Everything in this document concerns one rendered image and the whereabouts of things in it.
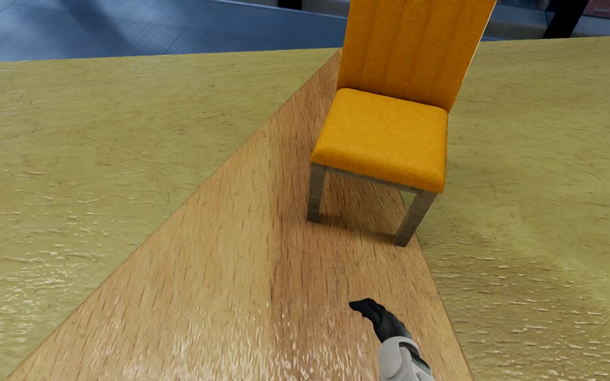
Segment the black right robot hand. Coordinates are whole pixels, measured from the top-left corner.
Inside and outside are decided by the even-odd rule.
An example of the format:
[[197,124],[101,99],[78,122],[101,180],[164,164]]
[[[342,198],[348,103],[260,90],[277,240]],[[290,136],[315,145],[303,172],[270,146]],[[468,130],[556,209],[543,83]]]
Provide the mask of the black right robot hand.
[[376,300],[364,298],[350,301],[348,305],[352,310],[359,312],[371,322],[373,330],[381,343],[395,337],[413,339],[403,322]]

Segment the orange upholstered wooden chair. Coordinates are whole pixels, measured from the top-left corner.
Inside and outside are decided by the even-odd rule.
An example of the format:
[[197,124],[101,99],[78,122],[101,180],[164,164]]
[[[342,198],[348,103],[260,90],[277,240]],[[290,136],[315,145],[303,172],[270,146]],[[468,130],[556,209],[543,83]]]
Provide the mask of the orange upholstered wooden chair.
[[333,102],[310,159],[307,220],[328,172],[415,194],[405,247],[445,189],[448,115],[497,0],[351,0]]

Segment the black post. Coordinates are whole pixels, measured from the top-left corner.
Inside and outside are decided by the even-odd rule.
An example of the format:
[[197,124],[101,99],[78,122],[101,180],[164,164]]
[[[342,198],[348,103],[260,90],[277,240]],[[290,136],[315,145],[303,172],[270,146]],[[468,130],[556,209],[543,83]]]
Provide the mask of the black post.
[[542,39],[567,39],[578,24],[590,0],[548,0],[546,15],[552,14]]

